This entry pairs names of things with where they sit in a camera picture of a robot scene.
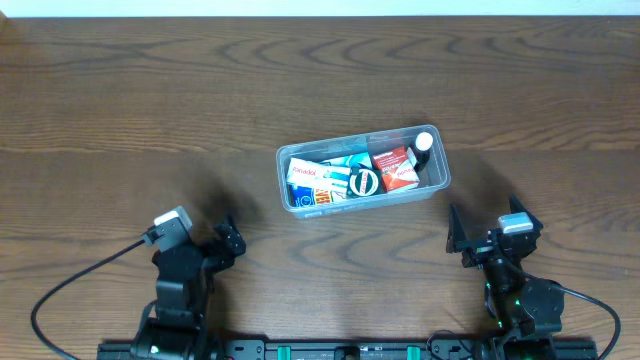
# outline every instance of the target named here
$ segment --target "green connector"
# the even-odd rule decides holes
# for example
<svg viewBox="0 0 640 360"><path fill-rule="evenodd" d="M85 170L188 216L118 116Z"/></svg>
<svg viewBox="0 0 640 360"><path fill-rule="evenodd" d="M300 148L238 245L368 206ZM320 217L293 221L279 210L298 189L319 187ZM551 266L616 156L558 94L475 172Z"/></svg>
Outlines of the green connector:
<svg viewBox="0 0 640 360"><path fill-rule="evenodd" d="M417 346L408 346L407 360L420 360L420 348Z"/></svg>
<svg viewBox="0 0 640 360"><path fill-rule="evenodd" d="M291 348L288 346L278 346L278 360L291 360Z"/></svg>

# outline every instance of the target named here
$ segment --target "clear plastic container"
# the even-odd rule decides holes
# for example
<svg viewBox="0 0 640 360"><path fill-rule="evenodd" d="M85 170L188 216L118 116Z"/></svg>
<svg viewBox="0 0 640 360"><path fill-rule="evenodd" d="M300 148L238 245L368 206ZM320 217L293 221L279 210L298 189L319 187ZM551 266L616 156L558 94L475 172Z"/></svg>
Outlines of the clear plastic container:
<svg viewBox="0 0 640 360"><path fill-rule="evenodd" d="M425 131L433 136L433 145L431 147L431 158L429 162L427 162L427 166L418 173L420 184L417 188L399 193L385 193L372 195L370 197L349 199L340 203L304 207L293 206L290 187L287 184L287 170L289 169L291 158L320 162L362 152L368 152L369 156L372 157L393 150L399 146L406 148L411 145L419 133ZM303 144L286 145L278 149L276 162L282 205L287 211L293 213L298 218L309 218L424 200L430 198L434 192L446 188L451 182L449 164L447 164L442 139L440 138L438 129L433 125L420 125L403 129L312 141Z"/></svg>

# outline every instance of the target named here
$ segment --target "wooden table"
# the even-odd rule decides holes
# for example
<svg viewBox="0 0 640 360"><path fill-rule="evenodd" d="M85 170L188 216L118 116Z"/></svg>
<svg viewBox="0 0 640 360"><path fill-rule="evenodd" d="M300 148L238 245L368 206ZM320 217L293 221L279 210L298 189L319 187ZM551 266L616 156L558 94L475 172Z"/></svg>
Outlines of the wooden table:
<svg viewBox="0 0 640 360"><path fill-rule="evenodd" d="M271 338L426 338L496 324L445 253L447 206L494 226L515 192L545 224L526 270L613 306L640 357L640 22L634 18L16 19L0 35L0 357L53 355L48 289L184 205L235 214L247 254L212 326ZM434 124L453 182L428 201L310 220L282 207L290 143ZM135 335L151 248L42 309L81 358ZM613 322L566 299L563 335Z"/></svg>

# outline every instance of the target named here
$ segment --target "black cable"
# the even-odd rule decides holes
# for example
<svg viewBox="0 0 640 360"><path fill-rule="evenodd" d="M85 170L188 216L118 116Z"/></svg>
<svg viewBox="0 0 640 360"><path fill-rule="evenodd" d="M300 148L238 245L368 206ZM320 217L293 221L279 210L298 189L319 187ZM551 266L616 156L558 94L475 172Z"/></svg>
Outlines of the black cable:
<svg viewBox="0 0 640 360"><path fill-rule="evenodd" d="M428 348L428 350L430 350L432 353L433 353L433 350L431 349L431 339L432 339L434 336L436 336L436 335L438 335L438 334L442 334L442 333L453 334L453 335L455 335L455 336L458 336L458 334L454 333L454 332L453 332L453 331L451 331L451 330L447 330L447 329L440 329L440 330L436 330L436 331L435 331L433 334L431 334L431 336L429 336L429 338L427 339L427 348ZM458 342L460 343L460 346L462 346L462 348L463 348L466 352L468 352L469 354L471 354L471 356L473 356L473 353L471 352L471 350L467 347L467 345L465 345L465 344L462 342L462 340L460 340L460 339L456 339L456 340L458 340Z"/></svg>
<svg viewBox="0 0 640 360"><path fill-rule="evenodd" d="M157 302L158 300L153 300L152 302L148 303L142 310L142 316L140 317L140 325L138 326L138 332L142 331L142 328L144 328L144 324L146 324L147 318L149 317L149 314L151 314L151 310L153 310L153 307L156 306Z"/></svg>
<svg viewBox="0 0 640 360"><path fill-rule="evenodd" d="M599 307L605 309L613 318L613 322L614 322L614 326L615 326L615 330L613 331L613 336L611 337L611 341L609 341L609 345L607 345L607 347L604 349L604 351L602 352L602 354L600 354L600 356L598 357L598 360L602 360L604 358L606 358L609 353L613 350L613 347L616 346L616 343L618 342L618 338L620 337L620 329L622 327L622 324L620 323L620 317L618 316L618 314L616 313L615 310L613 310L613 308L611 308L611 306L603 303L602 301L593 298L589 295L585 295L583 293L577 292L575 290L571 290L569 288L566 288L556 282L553 282L551 280L547 280L547 279L542 279L536 276L533 276L531 274L529 274L528 272L525 272L524 270L518 268L517 266L515 266L502 252L502 249L500 248L500 246L496 247L497 249L499 249L499 252L501 253L502 256L502 260L504 261L505 264L507 264L507 267L509 269L511 269L511 271L519 274L520 276L523 276L527 279L530 280L544 280L547 281L549 283L549 286L551 286L552 288L558 290L558 291L562 291L563 293L572 295L577 297L578 299L582 299L585 301L588 301L594 305L598 305Z"/></svg>
<svg viewBox="0 0 640 360"><path fill-rule="evenodd" d="M489 287L487 285L484 286L484 307L487 308L487 313L489 314L489 317L492 318L492 319L495 319L496 318L496 313L491 308L491 299L490 299L490 296L489 296Z"/></svg>
<svg viewBox="0 0 640 360"><path fill-rule="evenodd" d="M443 358L441 358L440 356L438 356L438 355L436 355L434 353L431 353L431 357L436 359L436 360L444 360ZM473 358L473 355L472 356L467 356L466 358L462 358L460 360L471 360L471 358Z"/></svg>
<svg viewBox="0 0 640 360"><path fill-rule="evenodd" d="M49 349L51 349L51 351L55 352L56 354L60 355L61 357L68 359L68 360L79 360L77 357L65 352L64 350L62 350L61 348L57 347L54 343L51 342L51 340L47 339L46 336L44 336L44 334L42 333L42 330L40 330L40 326L38 325L38 320L36 318L37 314L38 314L38 310L40 310L40 307L42 306L42 304L45 303L45 301L47 301L53 294L55 294L56 292L58 292L58 290L62 289L63 287L69 285L70 282L76 280L77 278L86 275L88 273L90 273L91 271L99 268L100 266L109 263L111 261L113 261L114 259L124 255L125 253L137 248L138 246L144 244L144 240L140 240L138 242L136 242L135 244L124 248L122 250L120 250L119 252L109 256L108 258L100 261L99 263L89 266L88 268L80 271L79 273L71 276L70 278L68 278L67 280L61 282L60 284L58 284L56 287L54 287L53 289L49 290L48 293L46 293L42 299L38 300L38 302L36 303L36 305L33 307L33 310L31 310L31 327L33 328L33 331L36 333L36 336L38 337L38 339L40 339L40 341L42 341L43 344L45 344Z"/></svg>

